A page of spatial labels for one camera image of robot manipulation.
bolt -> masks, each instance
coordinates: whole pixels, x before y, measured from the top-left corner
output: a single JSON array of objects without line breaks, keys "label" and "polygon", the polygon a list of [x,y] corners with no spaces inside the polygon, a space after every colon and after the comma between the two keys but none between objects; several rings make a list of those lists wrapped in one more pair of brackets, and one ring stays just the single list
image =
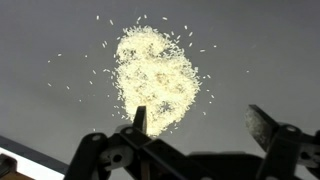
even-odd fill
[{"label": "bolt", "polygon": [[201,180],[212,180],[211,177],[202,177]]},{"label": "bolt", "polygon": [[291,132],[295,132],[295,131],[296,131],[296,128],[293,127],[293,126],[288,126],[288,127],[287,127],[287,130],[288,130],[288,131],[291,131]]},{"label": "bolt", "polygon": [[126,130],[126,134],[131,134],[131,133],[133,133],[133,130],[132,130],[131,128],[128,128],[128,129]]},{"label": "bolt", "polygon": [[268,176],[266,177],[266,180],[279,180],[279,179],[274,176]]},{"label": "bolt", "polygon": [[100,135],[95,135],[92,137],[92,141],[98,141],[100,138]]}]

black mechanical arm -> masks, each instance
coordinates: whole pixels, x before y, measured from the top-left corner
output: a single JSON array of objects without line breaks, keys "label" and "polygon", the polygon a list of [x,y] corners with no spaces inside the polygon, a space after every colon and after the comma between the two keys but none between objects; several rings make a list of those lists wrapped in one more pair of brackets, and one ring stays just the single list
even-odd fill
[{"label": "black mechanical arm", "polygon": [[265,158],[245,153],[183,155],[160,139],[146,135],[146,107],[138,107],[132,126],[119,127],[113,136],[85,136],[65,180],[109,179],[124,168],[137,180],[299,180],[297,164],[320,179],[320,131],[315,136],[273,120],[250,105],[246,126],[266,152]]}]

